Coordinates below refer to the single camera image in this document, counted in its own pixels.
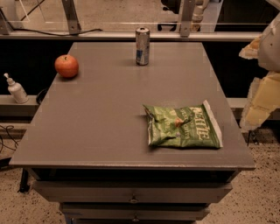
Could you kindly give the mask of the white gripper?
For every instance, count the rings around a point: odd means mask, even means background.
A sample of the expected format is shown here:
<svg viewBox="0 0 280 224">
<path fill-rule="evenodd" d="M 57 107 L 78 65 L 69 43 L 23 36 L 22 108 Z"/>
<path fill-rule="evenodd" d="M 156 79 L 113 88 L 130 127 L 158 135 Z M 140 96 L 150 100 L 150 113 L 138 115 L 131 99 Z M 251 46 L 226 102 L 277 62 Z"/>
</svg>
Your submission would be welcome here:
<svg viewBox="0 0 280 224">
<path fill-rule="evenodd" d="M 243 47 L 239 56 L 246 60 L 258 58 L 258 65 L 268 71 L 262 79 L 254 78 L 248 90 L 246 105 L 241 113 L 243 131 L 259 128 L 276 109 L 280 108 L 280 13 L 263 31 Z"/>
</svg>

